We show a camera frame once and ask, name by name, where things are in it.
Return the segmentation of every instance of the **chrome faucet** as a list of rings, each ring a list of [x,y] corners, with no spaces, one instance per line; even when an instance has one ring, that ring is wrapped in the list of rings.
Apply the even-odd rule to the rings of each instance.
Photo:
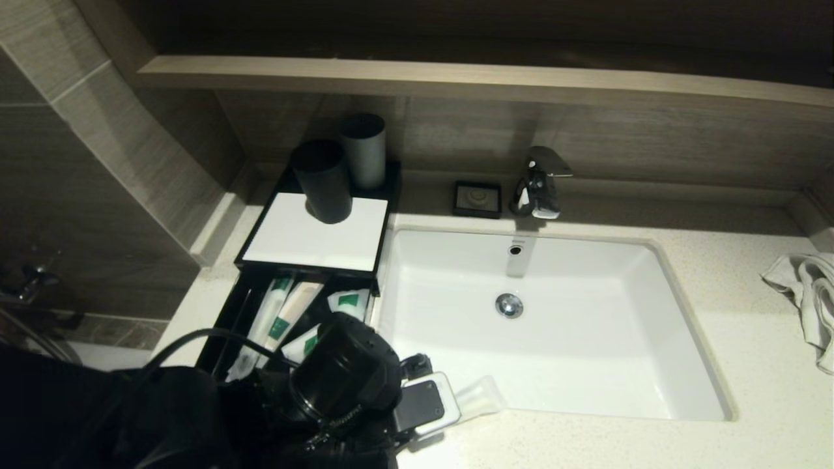
[[[553,149],[531,147],[527,150],[525,175],[510,198],[510,211],[519,216],[557,219],[561,214],[556,199],[555,178],[573,176],[573,171]]]

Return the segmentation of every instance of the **white towel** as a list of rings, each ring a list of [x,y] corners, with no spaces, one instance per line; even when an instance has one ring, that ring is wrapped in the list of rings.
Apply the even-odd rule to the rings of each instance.
[[[834,375],[834,254],[783,255],[761,277],[793,299],[805,342],[821,350],[816,367]]]

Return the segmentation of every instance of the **black cable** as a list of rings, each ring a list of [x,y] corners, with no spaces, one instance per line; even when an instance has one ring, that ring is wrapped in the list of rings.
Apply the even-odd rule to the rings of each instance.
[[[52,339],[46,337],[45,335],[38,334],[34,329],[30,328],[25,322],[19,320],[12,313],[0,308],[0,316],[12,323],[12,325],[18,328],[18,330],[20,330],[28,338],[34,340],[36,344],[40,345],[41,348],[55,360],[66,361],[67,363],[79,365],[78,361],[73,360],[71,356],[67,355],[67,352],[61,350],[61,347],[55,344]]]
[[[230,330],[225,329],[200,329],[195,330],[194,332],[189,332],[186,335],[183,335],[179,339],[171,342],[167,347],[162,349],[151,361],[149,361],[145,366],[142,367],[142,370],[130,381],[130,385],[127,389],[122,392],[118,392],[113,394],[107,402],[101,406],[98,412],[95,413],[89,420],[88,424],[84,426],[84,428],[78,433],[73,441],[67,446],[67,449],[63,452],[63,454],[56,460],[54,467],[76,467],[78,463],[74,460],[78,457],[79,454],[83,454],[83,449],[87,444],[87,439],[91,436],[94,436],[96,431],[101,428],[110,418],[110,416],[118,409],[119,405],[121,405],[125,396],[132,395],[133,393],[137,392],[141,389],[148,381],[150,381],[153,373],[159,369],[160,366],[168,359],[174,352],[179,350],[183,347],[183,345],[188,344],[190,341],[194,339],[199,339],[200,337],[223,337],[226,340],[234,340],[239,342],[241,345],[245,345],[252,350],[255,350],[261,355],[269,357],[271,360],[280,360],[283,363],[288,364],[289,366],[295,368],[296,364],[290,360],[288,360],[283,354],[280,352],[272,352],[269,349],[258,345],[251,340],[243,337],[242,335],[235,334]]]

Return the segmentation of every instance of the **white sink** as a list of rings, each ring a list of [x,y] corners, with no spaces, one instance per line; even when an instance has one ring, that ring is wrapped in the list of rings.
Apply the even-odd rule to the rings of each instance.
[[[515,409],[729,416],[648,245],[401,230],[389,262],[379,333],[400,356],[427,354],[455,389],[492,375]],[[514,319],[495,307],[504,293],[523,302]]]

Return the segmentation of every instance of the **tile wall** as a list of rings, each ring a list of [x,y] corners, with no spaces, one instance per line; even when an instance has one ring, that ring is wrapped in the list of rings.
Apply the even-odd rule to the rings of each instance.
[[[169,319],[244,162],[214,93],[130,88],[72,0],[0,2],[0,267],[58,274],[45,306]]]
[[[808,191],[826,215],[834,219],[834,165],[814,179],[808,187]]]
[[[268,176],[307,139],[353,112],[383,116],[408,169],[520,171],[531,145],[576,176],[799,190],[834,160],[834,123],[641,106],[218,91],[248,156]]]

